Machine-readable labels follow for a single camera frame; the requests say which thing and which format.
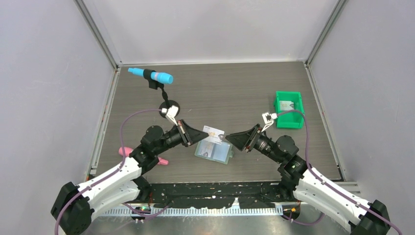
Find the mint green card holder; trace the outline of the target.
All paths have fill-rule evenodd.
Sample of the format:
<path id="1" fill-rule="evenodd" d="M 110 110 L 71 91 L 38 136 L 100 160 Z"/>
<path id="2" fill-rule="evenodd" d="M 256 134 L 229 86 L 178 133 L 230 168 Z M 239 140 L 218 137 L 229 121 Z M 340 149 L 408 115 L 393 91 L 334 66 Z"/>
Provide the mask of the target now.
<path id="1" fill-rule="evenodd" d="M 230 158 L 233 157 L 232 147 L 233 145 L 228 142 L 222 142 L 221 144 L 215 144 L 213 153 L 210 158 L 202 157 L 198 155 L 199 147 L 202 143 L 208 143 L 208 141 L 200 141 L 197 145 L 195 156 L 210 161 L 218 162 L 221 164 L 228 164 Z"/>

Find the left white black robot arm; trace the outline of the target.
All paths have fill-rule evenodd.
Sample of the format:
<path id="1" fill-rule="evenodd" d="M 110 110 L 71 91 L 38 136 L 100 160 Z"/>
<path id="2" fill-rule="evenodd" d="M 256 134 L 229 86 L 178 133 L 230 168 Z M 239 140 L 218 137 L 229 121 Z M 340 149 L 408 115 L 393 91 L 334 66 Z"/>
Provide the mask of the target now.
<path id="1" fill-rule="evenodd" d="M 167 132 L 160 126 L 146 130 L 140 144 L 118 165 L 86 182 L 64 184 L 51 208 L 57 229 L 80 235 L 107 210 L 136 200 L 146 202 L 150 184 L 143 175 L 159 163 L 159 155 L 177 145 L 192 146 L 209 134 L 179 120 Z"/>

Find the silver VIP card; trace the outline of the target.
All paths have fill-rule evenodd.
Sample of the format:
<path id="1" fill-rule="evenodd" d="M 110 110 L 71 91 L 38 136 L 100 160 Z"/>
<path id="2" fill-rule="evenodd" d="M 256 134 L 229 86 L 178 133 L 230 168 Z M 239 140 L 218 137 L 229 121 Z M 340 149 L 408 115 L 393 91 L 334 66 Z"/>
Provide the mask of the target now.
<path id="1" fill-rule="evenodd" d="M 279 108 L 282 112 L 284 111 L 290 111 L 295 109 L 295 103 L 292 101 L 279 101 Z"/>
<path id="2" fill-rule="evenodd" d="M 213 143 L 202 143 L 199 147 L 198 155 L 206 158 L 210 158 L 213 150 L 214 150 L 215 144 Z"/>
<path id="3" fill-rule="evenodd" d="M 205 125 L 203 127 L 203 132 L 208 133 L 208 137 L 204 139 L 205 141 L 208 141 L 214 144 L 221 144 L 223 142 L 225 131 Z"/>

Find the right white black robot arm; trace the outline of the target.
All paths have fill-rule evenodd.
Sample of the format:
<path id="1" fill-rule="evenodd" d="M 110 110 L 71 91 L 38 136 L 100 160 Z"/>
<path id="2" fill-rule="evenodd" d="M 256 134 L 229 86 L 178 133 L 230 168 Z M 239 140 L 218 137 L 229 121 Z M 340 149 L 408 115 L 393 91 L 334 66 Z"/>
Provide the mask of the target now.
<path id="1" fill-rule="evenodd" d="M 290 136 L 273 141 L 257 124 L 225 139 L 240 151 L 255 149 L 280 164 L 282 199 L 297 199 L 313 206 L 352 235 L 385 235 L 390 230 L 386 223 L 389 213 L 382 202 L 362 199 L 324 177 L 298 155 L 299 148 Z"/>

